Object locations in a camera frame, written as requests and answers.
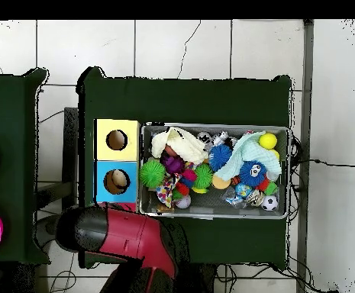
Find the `green spiky ball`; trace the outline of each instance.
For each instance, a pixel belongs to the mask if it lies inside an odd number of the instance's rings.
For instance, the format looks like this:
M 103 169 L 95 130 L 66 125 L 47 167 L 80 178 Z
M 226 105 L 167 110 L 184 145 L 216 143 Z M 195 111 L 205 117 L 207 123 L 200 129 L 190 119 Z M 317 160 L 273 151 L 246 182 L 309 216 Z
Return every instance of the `green spiky ball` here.
M 207 188 L 212 182 L 212 170 L 208 164 L 201 164 L 195 169 L 198 176 L 193 184 L 195 188 Z
M 179 190 L 177 190 L 176 188 L 174 188 L 172 190 L 172 200 L 179 200 L 182 198 L 182 194 L 179 192 Z
M 155 159 L 145 162 L 139 171 L 139 179 L 148 188 L 156 188 L 163 183 L 165 166 Z

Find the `gray plastic bin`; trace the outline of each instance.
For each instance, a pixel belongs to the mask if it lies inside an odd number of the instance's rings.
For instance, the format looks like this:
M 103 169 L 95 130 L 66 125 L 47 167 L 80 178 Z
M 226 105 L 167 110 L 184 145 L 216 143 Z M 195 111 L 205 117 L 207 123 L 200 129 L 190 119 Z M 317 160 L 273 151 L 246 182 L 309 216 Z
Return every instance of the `gray plastic bin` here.
M 229 136 L 239 139 L 247 130 L 268 131 L 276 135 L 278 142 L 275 150 L 279 152 L 282 174 L 276 181 L 279 186 L 277 197 L 279 207 L 276 211 L 264 211 L 262 208 L 246 207 L 236 209 L 224 201 L 221 196 L 225 190 L 218 190 L 210 187 L 208 193 L 198 194 L 190 191 L 191 205 L 186 209 L 174 208 L 174 211 L 157 213 L 159 200 L 155 192 L 149 192 L 141 183 L 139 184 L 139 210 L 142 213 L 153 216 L 164 217 L 200 217 L 212 219 L 213 217 L 224 218 L 250 218 L 250 219 L 282 219 L 289 212 L 290 196 L 290 153 L 291 153 L 291 130 L 287 127 L 275 126 L 236 126 L 221 124 L 162 124 L 145 123 L 140 127 L 140 165 L 142 166 L 151 157 L 150 145 L 154 134 L 164 131 L 168 127 L 179 127 L 197 135 L 201 131 L 206 131 L 211 135 L 219 133 L 221 130 L 228 132 Z

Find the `dark green table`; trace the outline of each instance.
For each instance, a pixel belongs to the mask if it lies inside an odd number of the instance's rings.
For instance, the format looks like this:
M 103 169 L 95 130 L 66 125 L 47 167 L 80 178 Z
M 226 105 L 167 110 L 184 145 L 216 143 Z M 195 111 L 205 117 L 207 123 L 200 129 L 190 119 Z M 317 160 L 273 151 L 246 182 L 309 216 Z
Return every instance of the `dark green table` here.
M 93 201 L 93 120 L 96 118 L 199 124 L 289 126 L 291 80 L 216 81 L 106 78 L 88 68 L 79 78 L 79 200 Z M 286 219 L 163 218 L 184 227 L 192 262 L 286 264 Z M 106 258 L 86 255 L 87 263 Z
M 0 75 L 0 217 L 4 233 L 0 261 L 48 263 L 34 243 L 36 217 L 35 104 L 47 75 L 32 69 L 23 76 Z

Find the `yellow box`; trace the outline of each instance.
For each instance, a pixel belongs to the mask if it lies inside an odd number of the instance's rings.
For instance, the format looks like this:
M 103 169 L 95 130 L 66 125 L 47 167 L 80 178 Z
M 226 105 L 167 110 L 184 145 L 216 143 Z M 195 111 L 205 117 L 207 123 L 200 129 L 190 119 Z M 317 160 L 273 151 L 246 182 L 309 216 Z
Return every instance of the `yellow box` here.
M 97 119 L 97 160 L 138 161 L 139 123 Z

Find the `round hole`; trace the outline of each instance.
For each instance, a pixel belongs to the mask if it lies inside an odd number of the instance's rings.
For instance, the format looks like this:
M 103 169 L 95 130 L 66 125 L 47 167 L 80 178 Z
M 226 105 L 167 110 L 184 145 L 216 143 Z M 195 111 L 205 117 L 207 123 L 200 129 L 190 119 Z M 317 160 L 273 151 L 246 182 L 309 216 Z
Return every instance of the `round hole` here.
M 105 174 L 104 187 L 112 195 L 125 193 L 129 185 L 130 178 L 122 169 L 113 169 Z
M 107 146 L 111 150 L 123 150 L 128 143 L 127 135 L 121 130 L 113 130 L 107 135 Z

